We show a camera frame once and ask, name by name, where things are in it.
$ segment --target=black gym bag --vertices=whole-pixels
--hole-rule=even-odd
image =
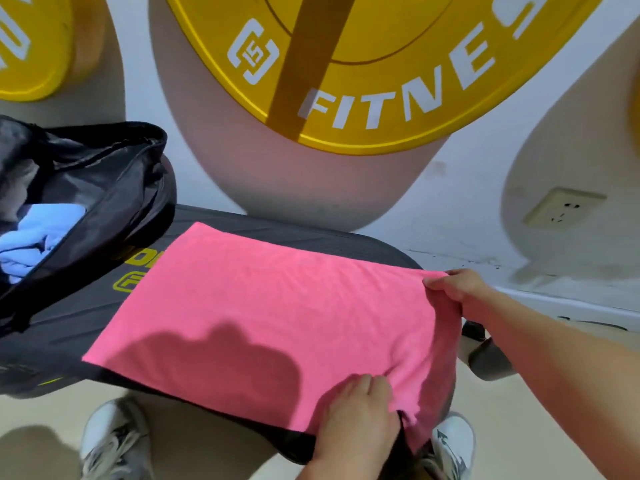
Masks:
[[[25,330],[31,315],[98,277],[110,250],[173,208],[175,180],[161,162],[166,139],[148,123],[43,129],[0,116],[0,208],[15,196],[6,188],[31,160],[38,169],[26,204],[86,209],[20,282],[11,285],[0,273],[0,335]]]

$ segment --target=light blue cloth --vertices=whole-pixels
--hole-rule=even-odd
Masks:
[[[55,248],[84,216],[75,203],[38,203],[29,207],[17,229],[0,235],[0,269],[16,284]]]

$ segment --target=hand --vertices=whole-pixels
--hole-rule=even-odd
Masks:
[[[425,278],[423,283],[430,290],[444,291],[450,299],[460,303],[464,318],[482,323],[483,313],[476,305],[496,291],[472,269],[453,269],[447,274],[443,278]]]
[[[312,463],[334,480],[375,480],[400,432],[387,378],[350,381],[324,414]]]

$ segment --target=wall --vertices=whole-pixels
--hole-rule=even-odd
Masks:
[[[206,70],[165,0],[108,3],[124,80],[113,68],[95,78],[115,88],[126,119],[169,133],[182,203],[357,231],[425,268],[475,267],[551,314],[610,313],[640,330],[640,158],[626,131],[640,0],[604,0],[535,78],[447,141],[370,158],[311,150],[255,120]],[[109,104],[60,100],[34,105],[33,120],[114,119]],[[569,233],[521,224],[558,185],[609,199]]]

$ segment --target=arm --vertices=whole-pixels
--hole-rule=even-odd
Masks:
[[[400,432],[385,377],[350,381],[325,411],[311,462],[298,480],[376,480]]]
[[[640,472],[640,356],[493,290],[471,270],[426,282],[481,323],[540,403],[610,480]]]

